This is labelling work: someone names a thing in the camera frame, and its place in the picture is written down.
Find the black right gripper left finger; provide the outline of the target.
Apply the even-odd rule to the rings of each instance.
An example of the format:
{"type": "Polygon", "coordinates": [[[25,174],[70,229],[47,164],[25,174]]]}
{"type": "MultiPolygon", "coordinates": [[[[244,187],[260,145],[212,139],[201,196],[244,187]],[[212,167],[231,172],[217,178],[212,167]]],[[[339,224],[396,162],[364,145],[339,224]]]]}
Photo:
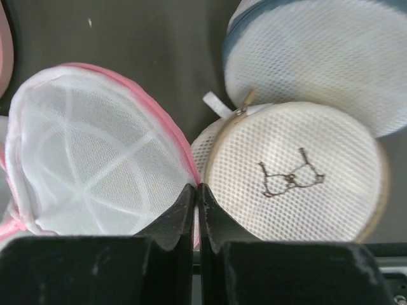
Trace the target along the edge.
{"type": "Polygon", "coordinates": [[[24,237],[1,251],[2,304],[189,304],[195,190],[134,236],[24,237]]]}

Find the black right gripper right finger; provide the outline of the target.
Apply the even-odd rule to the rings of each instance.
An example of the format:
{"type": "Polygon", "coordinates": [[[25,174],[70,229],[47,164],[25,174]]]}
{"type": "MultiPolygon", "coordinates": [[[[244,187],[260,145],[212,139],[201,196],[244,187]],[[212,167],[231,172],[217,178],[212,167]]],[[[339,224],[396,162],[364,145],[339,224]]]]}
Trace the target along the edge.
{"type": "Polygon", "coordinates": [[[261,241],[206,184],[197,191],[204,304],[392,304],[368,249],[355,243],[261,241]]]}

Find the pink-trimmed white mesh laundry bag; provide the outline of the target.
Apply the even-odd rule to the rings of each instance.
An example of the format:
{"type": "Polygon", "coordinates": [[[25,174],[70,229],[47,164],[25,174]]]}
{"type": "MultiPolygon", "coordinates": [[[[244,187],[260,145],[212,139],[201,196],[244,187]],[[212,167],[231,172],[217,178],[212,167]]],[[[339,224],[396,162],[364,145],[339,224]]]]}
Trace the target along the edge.
{"type": "Polygon", "coordinates": [[[20,85],[1,169],[11,191],[2,240],[132,236],[200,183],[186,137],[160,105],[134,81],[84,63],[20,85]]]}

